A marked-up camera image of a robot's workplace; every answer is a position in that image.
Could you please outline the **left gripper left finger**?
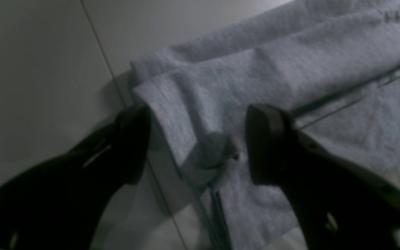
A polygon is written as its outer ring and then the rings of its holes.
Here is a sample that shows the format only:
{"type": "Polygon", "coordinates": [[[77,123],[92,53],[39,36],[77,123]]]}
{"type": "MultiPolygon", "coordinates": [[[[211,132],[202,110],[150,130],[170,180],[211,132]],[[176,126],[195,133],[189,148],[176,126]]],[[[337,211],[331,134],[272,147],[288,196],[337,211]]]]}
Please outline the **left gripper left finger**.
{"type": "Polygon", "coordinates": [[[133,105],[0,186],[0,249],[88,250],[110,199],[143,174],[151,109],[133,105]]]}

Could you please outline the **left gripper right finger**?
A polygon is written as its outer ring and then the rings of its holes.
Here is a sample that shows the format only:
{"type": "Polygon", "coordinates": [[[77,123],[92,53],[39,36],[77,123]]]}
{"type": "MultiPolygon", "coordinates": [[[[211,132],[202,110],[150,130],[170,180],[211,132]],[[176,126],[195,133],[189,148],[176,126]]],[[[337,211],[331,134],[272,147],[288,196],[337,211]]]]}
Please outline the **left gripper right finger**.
{"type": "Polygon", "coordinates": [[[308,249],[400,250],[400,190],[389,182],[330,154],[271,106],[248,106],[245,139],[253,183],[281,188],[308,249]]]}

